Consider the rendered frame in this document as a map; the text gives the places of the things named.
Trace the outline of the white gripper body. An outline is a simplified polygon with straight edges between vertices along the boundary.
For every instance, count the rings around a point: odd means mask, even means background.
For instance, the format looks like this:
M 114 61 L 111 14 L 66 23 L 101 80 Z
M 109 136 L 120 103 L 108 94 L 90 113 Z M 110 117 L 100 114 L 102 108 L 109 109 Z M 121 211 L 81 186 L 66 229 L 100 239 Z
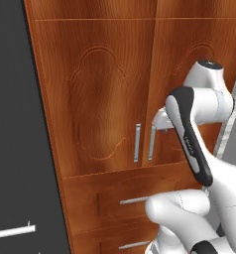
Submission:
M 174 127 L 165 107 L 158 110 L 152 124 L 157 130 L 172 129 Z

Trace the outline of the wooden cabinet door with carving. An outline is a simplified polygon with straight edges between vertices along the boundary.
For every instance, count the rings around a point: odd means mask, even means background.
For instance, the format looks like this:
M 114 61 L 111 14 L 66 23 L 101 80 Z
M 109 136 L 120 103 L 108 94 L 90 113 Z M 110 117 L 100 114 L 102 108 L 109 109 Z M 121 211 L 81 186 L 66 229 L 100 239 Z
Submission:
M 156 133 L 153 160 L 148 161 L 150 135 L 154 116 L 164 106 L 167 95 L 182 85 L 198 60 L 222 64 L 226 86 L 233 89 L 236 81 L 236 18 L 156 21 L 142 154 L 144 167 L 185 160 L 177 134 L 170 130 Z
M 140 19 L 37 22 L 41 85 L 63 177 L 141 166 L 154 28 Z

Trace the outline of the wooden drawer front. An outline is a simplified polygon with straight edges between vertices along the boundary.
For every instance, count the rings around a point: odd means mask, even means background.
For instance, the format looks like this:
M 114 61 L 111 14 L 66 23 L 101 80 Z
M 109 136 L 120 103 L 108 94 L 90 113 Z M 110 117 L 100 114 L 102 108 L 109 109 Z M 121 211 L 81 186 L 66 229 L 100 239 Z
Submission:
M 144 201 L 121 205 L 120 200 L 201 187 L 186 162 L 66 178 L 62 183 L 73 233 L 147 219 Z
M 119 246 L 152 241 L 158 225 L 151 221 L 124 224 L 72 235 L 73 254 L 144 254 L 147 245 L 118 250 Z

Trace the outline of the small plain wooden cabinet door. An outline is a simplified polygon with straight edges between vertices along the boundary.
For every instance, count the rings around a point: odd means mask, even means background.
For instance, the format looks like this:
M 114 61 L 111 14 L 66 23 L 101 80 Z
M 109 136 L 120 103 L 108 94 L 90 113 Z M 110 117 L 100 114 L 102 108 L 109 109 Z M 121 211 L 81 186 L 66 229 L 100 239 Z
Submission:
M 157 18 L 236 18 L 236 0 L 159 0 Z
M 35 20 L 146 19 L 156 16 L 157 0 L 25 0 Z

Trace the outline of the dark grey appliance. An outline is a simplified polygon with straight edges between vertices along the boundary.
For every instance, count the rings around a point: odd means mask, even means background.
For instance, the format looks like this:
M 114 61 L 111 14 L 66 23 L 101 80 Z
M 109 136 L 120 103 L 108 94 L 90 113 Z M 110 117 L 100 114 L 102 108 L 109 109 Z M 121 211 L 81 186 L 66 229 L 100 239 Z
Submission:
M 23 0 L 0 0 L 0 254 L 71 254 Z

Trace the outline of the tall wooden cabinet frame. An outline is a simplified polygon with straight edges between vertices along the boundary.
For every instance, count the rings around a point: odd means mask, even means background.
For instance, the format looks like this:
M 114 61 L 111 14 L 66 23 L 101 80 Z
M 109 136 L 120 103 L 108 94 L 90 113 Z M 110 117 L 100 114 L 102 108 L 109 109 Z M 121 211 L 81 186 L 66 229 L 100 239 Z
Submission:
M 62 181 L 66 178 L 61 175 L 60 169 L 59 169 L 59 163 L 56 158 L 57 150 L 56 150 L 56 146 L 55 146 L 55 143 L 53 140 L 52 128 L 51 128 L 51 125 L 49 122 L 49 110 L 48 110 L 47 103 L 46 103 L 46 96 L 45 96 L 45 92 L 44 92 L 42 85 L 41 85 L 42 73 L 41 73 L 39 61 L 38 61 L 39 53 L 38 53 L 38 43 L 37 43 L 37 35 L 36 35 L 36 24 L 39 21 L 46 21 L 46 20 L 35 20 L 32 15 L 32 12 L 31 12 L 29 6 L 26 4 L 25 0 L 24 0 L 24 4 L 25 4 L 26 13 L 27 13 L 27 20 L 28 20 L 28 24 L 29 24 L 29 28 L 30 28 L 30 36 L 31 36 L 31 42 L 33 45 L 35 62 L 36 62 L 36 66 L 37 66 L 37 74 L 38 74 L 40 88 L 41 88 L 41 95 L 42 95 L 42 99 L 44 102 L 45 115 L 46 115 L 46 119 L 47 119 L 47 125 L 48 125 L 49 134 L 50 134 L 50 139 L 51 139 L 52 152 L 54 155 L 55 167 L 56 167 L 56 172 L 57 172 L 57 176 L 58 176 L 59 192 L 60 192 L 60 197 L 61 197 L 61 202 L 62 202 L 62 209 L 63 209 L 63 213 L 64 213 L 64 217 L 65 217 L 65 225 L 66 225 L 66 229 L 67 229 L 67 233 L 68 233 L 71 254 L 73 254 L 72 235 L 77 234 L 77 233 L 73 233 L 70 229 L 70 226 L 69 226 L 68 214 L 67 214 L 65 197 L 64 197 L 64 189 L 63 189 L 63 183 L 62 183 Z M 146 19 L 140 19 L 140 20 L 152 20 L 156 24 L 156 21 L 158 19 L 212 19 L 212 18 L 157 18 L 155 16 L 154 18 L 146 18 Z M 115 20 L 115 19 L 53 19 L 53 20 Z

